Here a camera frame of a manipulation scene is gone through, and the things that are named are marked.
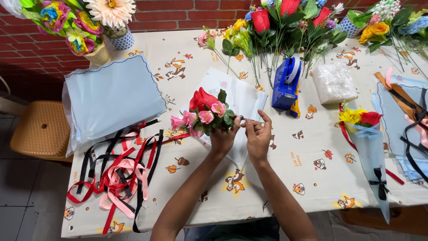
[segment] person's left hand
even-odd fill
[[[224,130],[224,128],[211,130],[210,139],[212,154],[221,154],[223,157],[225,157],[230,149],[232,149],[236,133],[241,127],[241,117],[237,116],[234,120],[234,123],[235,124],[227,132]]]

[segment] blue tape dispenser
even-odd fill
[[[272,107],[289,110],[296,102],[301,66],[302,62],[299,57],[291,57],[276,69]]]

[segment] vase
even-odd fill
[[[134,45],[134,37],[126,24],[124,28],[120,29],[116,33],[112,33],[112,31],[109,31],[108,33],[106,32],[106,36],[113,47],[118,50],[126,50]]]
[[[103,34],[100,34],[102,43],[92,53],[83,54],[83,56],[94,63],[96,66],[104,65],[111,61],[111,56],[106,48],[106,40]]]
[[[354,11],[354,12],[359,13],[359,14],[363,14],[363,12],[361,12],[361,11]],[[347,38],[349,38],[349,39],[350,38],[355,38],[360,33],[360,31],[363,30],[367,26],[367,24],[368,23],[366,23],[362,27],[357,27],[348,18],[348,15],[346,15],[343,18],[343,20],[340,22],[340,26],[341,26],[340,32],[348,31]]]

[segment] white blue patterned cup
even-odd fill
[[[134,45],[134,37],[132,36],[131,30],[129,30],[128,26],[126,25],[126,34],[119,38],[110,38],[107,36],[107,38],[112,43],[113,47],[115,47],[118,50],[126,50],[132,47]]]
[[[341,32],[348,31],[347,38],[350,39],[350,38],[355,38],[360,33],[360,31],[367,26],[367,24],[365,24],[363,27],[357,27],[351,22],[351,20],[348,18],[348,15],[346,15],[340,22],[340,26],[341,26],[341,29],[340,29]]]

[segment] black ribbon bow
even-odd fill
[[[369,183],[370,185],[379,184],[379,199],[386,201],[386,194],[389,192],[389,190],[385,187],[386,181],[380,180],[380,178],[382,177],[382,172],[380,171],[379,167],[373,168],[373,171],[379,181],[369,181]]]

